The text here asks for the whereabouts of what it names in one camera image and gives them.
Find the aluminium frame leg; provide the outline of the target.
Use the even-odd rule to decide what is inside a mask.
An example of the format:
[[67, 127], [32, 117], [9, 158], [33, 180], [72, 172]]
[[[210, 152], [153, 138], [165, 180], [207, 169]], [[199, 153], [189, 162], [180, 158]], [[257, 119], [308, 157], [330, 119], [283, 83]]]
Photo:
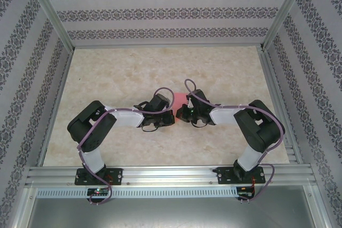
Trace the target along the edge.
[[10, 228], [28, 228], [37, 188], [24, 188]]
[[332, 224], [318, 186], [308, 185], [305, 188], [305, 192], [315, 228], [332, 228]]

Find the aluminium side rail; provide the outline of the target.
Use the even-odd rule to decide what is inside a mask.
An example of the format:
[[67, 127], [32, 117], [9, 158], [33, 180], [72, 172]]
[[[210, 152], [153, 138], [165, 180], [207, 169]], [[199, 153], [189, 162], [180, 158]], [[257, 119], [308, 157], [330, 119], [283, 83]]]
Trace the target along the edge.
[[41, 144], [40, 150], [38, 152], [38, 158], [36, 159], [36, 163], [35, 163], [36, 167], [41, 167], [44, 163], [44, 159], [45, 159], [46, 152], [47, 152], [47, 149], [49, 146], [49, 141], [50, 141], [51, 134], [53, 131], [53, 126], [54, 126], [54, 123], [55, 123], [55, 120], [57, 117], [58, 108], [59, 108], [60, 101], [61, 101], [61, 98], [63, 95], [63, 90], [64, 90], [64, 87], [66, 84], [67, 75], [68, 75], [68, 72], [70, 69], [70, 65], [72, 62], [74, 52], [75, 52], [75, 50], [73, 50], [68, 55], [67, 60], [66, 60], [65, 65], [64, 65], [63, 73], [60, 77], [60, 81], [59, 81], [58, 88], [57, 88], [57, 93], [56, 93], [56, 96], [54, 98], [54, 102], [53, 102], [51, 113], [50, 113], [49, 120], [48, 120], [48, 126], [46, 127], [46, 130], [45, 130], [45, 133], [43, 136], [42, 144]]
[[257, 46], [256, 50], [260, 59], [261, 67], [266, 79], [266, 84], [269, 89], [270, 97], [274, 106], [275, 114], [281, 121], [285, 128], [284, 144], [286, 149], [291, 148], [293, 154], [288, 153], [289, 160], [291, 163], [303, 164], [303, 160], [299, 151], [299, 147], [294, 135], [292, 125], [287, 114], [285, 103], [283, 101], [280, 88], [277, 83], [273, 67], [269, 60], [267, 53], [262, 49], [262, 47]]

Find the aluminium mounting rail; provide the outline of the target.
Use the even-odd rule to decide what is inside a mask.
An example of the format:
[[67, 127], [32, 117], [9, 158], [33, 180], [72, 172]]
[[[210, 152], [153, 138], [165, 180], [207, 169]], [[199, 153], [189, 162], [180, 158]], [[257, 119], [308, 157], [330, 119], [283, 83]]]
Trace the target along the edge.
[[[309, 164], [275, 164], [263, 167], [270, 185], [316, 185]], [[121, 186], [127, 187], [195, 187], [217, 185], [216, 166], [140, 166], [122, 167]], [[24, 186], [74, 187], [77, 167], [32, 167]]]

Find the grey sheet metal tray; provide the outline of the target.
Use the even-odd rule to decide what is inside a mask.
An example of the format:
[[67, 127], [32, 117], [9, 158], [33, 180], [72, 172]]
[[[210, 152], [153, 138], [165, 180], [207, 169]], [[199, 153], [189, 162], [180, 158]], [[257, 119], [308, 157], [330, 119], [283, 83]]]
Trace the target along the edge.
[[28, 228], [331, 228], [312, 192], [272, 186], [251, 203], [235, 198], [36, 199]]

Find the pink paper sheet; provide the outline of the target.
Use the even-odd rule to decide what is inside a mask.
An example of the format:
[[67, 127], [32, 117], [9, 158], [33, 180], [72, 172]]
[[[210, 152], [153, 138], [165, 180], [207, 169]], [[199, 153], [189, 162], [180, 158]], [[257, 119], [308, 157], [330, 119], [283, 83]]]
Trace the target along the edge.
[[173, 111], [173, 115], [175, 117], [175, 122], [178, 121], [178, 119], [176, 118], [176, 113], [177, 111], [182, 107], [183, 104], [188, 105], [189, 101], [187, 99], [187, 93], [174, 93], [175, 99], [174, 99], [174, 103], [172, 106], [172, 111]]

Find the aluminium back frame bar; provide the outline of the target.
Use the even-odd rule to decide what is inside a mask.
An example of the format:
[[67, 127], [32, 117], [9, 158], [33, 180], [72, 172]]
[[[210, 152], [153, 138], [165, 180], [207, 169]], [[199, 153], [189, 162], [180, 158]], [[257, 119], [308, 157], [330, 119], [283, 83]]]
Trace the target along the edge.
[[136, 49], [136, 48], [202, 48], [202, 47], [247, 47], [262, 48], [261, 43], [204, 43], [204, 44], [123, 44], [123, 45], [84, 45], [76, 46], [75, 50], [85, 49]]

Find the aluminium frame post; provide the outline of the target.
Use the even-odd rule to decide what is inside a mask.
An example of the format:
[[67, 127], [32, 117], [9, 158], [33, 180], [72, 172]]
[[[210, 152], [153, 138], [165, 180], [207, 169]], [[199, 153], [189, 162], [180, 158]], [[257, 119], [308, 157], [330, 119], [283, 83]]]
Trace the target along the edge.
[[59, 38], [61, 39], [63, 45], [66, 47], [68, 52], [73, 52], [75, 46], [72, 43], [66, 29], [64, 28], [57, 11], [54, 9], [50, 0], [38, 0], [44, 13], [52, 23], [54, 29], [56, 30]]
[[272, 22], [265, 39], [261, 44], [262, 51], [265, 52], [273, 41], [273, 38], [276, 36], [280, 26], [282, 25], [283, 21], [285, 20], [287, 14], [289, 13], [290, 9], [292, 8], [293, 4], [296, 0], [284, 0], [283, 4], [281, 5], [278, 13], [275, 16], [274, 21]]

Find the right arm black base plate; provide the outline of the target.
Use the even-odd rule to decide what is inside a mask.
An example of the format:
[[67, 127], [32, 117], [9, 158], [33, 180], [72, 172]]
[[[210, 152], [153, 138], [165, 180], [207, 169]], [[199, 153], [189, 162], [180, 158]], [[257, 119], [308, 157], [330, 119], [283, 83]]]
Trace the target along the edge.
[[217, 167], [217, 180], [219, 184], [265, 184], [266, 179], [262, 167], [255, 167], [245, 171], [239, 167]]

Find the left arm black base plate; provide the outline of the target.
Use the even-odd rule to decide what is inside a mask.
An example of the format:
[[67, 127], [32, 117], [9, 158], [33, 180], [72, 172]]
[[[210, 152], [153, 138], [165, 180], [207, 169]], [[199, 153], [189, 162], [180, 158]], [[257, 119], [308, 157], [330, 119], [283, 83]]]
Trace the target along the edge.
[[[121, 185], [123, 169], [104, 167], [96, 173], [98, 177], [110, 185]], [[87, 169], [80, 168], [76, 171], [75, 185], [105, 185], [95, 178]]]

